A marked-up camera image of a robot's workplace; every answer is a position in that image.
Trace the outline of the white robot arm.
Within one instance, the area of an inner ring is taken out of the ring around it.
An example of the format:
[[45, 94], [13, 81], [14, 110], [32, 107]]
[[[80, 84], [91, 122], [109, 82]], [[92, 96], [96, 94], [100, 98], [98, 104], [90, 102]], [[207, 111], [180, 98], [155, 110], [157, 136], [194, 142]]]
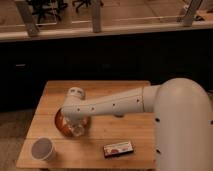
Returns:
[[205, 89], [191, 79], [173, 78], [93, 99], [74, 87], [61, 111], [76, 128], [84, 117], [151, 114], [156, 171], [213, 171], [213, 105]]

